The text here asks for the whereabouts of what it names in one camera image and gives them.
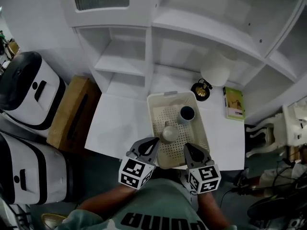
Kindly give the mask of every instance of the beige basket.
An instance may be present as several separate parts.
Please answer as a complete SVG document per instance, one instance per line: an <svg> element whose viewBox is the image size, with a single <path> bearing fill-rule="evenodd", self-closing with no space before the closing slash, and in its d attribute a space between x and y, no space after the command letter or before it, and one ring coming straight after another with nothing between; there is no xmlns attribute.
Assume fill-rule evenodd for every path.
<svg viewBox="0 0 307 230"><path fill-rule="evenodd" d="M187 142L197 144L207 151L208 140L202 124L201 115L193 92L166 92L151 94L147 98L152 133L160 137L165 122L179 130L179 138L167 145L160 142L158 151L158 165L162 169L170 169L186 164L183 147ZM183 106L191 106L195 110L195 118L186 125L180 125L176 119Z"/></svg>

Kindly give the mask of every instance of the yellow book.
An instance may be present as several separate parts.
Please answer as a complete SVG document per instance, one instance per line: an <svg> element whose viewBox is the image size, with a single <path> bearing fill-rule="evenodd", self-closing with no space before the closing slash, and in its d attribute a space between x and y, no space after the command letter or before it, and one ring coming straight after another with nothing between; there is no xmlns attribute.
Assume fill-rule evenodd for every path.
<svg viewBox="0 0 307 230"><path fill-rule="evenodd" d="M223 93L226 118L243 121L245 113L242 92L224 87Z"/></svg>

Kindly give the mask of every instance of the forearm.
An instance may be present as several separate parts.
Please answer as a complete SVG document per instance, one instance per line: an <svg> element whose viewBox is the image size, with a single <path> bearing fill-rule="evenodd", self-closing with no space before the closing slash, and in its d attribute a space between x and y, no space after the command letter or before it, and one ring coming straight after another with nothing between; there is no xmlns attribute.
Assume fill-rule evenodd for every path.
<svg viewBox="0 0 307 230"><path fill-rule="evenodd" d="M135 191L131 187L119 185L106 193L85 200L78 209L91 211L106 219L127 203Z"/></svg>
<svg viewBox="0 0 307 230"><path fill-rule="evenodd" d="M200 218L210 230L222 230L230 226L212 193L199 194L198 205Z"/></svg>

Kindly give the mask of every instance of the white cabinet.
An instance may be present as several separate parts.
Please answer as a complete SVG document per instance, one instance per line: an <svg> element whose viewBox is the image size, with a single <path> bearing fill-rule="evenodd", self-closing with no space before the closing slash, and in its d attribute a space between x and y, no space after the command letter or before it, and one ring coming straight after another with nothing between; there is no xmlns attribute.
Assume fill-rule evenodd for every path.
<svg viewBox="0 0 307 230"><path fill-rule="evenodd" d="M60 0L69 26L150 26L156 0Z"/></svg>
<svg viewBox="0 0 307 230"><path fill-rule="evenodd" d="M225 44L238 54L226 85L242 90L246 122L255 123L307 74L307 0L61 3L93 77L110 95L145 100L153 90L189 90L210 49Z"/></svg>

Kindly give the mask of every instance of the beige shorts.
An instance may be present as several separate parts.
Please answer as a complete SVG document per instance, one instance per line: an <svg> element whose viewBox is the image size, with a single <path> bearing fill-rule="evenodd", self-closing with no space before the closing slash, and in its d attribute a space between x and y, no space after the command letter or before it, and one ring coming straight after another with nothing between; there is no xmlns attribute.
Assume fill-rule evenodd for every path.
<svg viewBox="0 0 307 230"><path fill-rule="evenodd" d="M288 169L285 169L283 172L281 172L281 170L283 169L285 169L285 167L278 168L277 171L276 169L265 170L264 173L261 175L259 180L259 186L257 186L256 188L272 187L274 183L274 188L264 189L265 197L271 197L283 191L286 191L291 187L290 184L295 181L294 179L291 178L292 168L288 167Z"/></svg>

